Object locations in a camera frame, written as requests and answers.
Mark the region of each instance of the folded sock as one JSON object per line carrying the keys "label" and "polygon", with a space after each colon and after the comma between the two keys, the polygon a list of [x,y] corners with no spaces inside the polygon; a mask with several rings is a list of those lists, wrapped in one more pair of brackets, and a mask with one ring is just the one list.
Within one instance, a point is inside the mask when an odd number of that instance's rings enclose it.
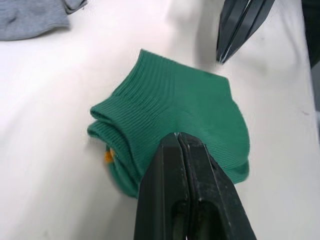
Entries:
{"label": "folded sock", "polygon": [[86,0],[0,0],[0,40],[29,39],[54,28],[67,28],[67,13],[86,3]]}
{"label": "folded sock", "polygon": [[248,176],[248,130],[224,77],[141,50],[122,84],[90,112],[88,134],[106,143],[105,162],[129,196],[138,197],[161,138],[172,132],[201,139],[234,183]]}

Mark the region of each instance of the fabric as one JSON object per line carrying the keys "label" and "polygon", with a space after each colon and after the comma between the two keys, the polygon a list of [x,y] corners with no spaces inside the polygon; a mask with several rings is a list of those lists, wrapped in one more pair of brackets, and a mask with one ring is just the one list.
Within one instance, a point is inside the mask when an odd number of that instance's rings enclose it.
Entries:
{"label": "fabric", "polygon": [[29,39],[67,28],[71,14],[86,0],[0,0],[0,40]]}
{"label": "fabric", "polygon": [[161,138],[172,132],[200,138],[234,183],[249,173],[248,130],[224,77],[141,50],[124,82],[91,114],[88,133],[107,144],[105,162],[129,196],[138,196]]}

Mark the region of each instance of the gray sock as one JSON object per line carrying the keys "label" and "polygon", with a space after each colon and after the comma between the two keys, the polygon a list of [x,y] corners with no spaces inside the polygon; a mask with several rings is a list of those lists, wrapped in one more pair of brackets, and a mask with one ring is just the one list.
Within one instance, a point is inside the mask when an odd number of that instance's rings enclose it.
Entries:
{"label": "gray sock", "polygon": [[0,0],[0,40],[29,39],[54,28],[67,28],[67,13],[87,0]]}

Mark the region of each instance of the green sock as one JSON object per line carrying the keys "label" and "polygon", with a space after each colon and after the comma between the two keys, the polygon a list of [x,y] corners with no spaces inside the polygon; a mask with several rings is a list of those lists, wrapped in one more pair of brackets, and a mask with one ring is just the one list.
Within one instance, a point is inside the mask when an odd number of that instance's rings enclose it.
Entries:
{"label": "green sock", "polygon": [[92,107],[88,134],[107,144],[105,161],[124,193],[139,184],[160,140],[172,132],[201,139],[233,181],[249,173],[249,136],[228,80],[141,50],[105,101]]}

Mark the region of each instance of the white table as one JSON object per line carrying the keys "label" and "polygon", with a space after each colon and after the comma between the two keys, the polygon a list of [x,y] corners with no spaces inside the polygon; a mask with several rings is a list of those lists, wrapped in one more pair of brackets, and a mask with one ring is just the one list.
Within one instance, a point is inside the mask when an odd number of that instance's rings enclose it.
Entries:
{"label": "white table", "polygon": [[[299,2],[276,0],[215,67],[220,6],[207,3],[199,17],[190,0],[90,0],[69,16],[70,31],[0,42],[0,239],[133,239],[137,201],[114,188],[105,146],[86,128],[90,107],[141,48],[229,79],[251,144],[250,174],[236,189],[257,238],[319,239],[320,150]],[[211,17],[215,25],[204,24]]]}

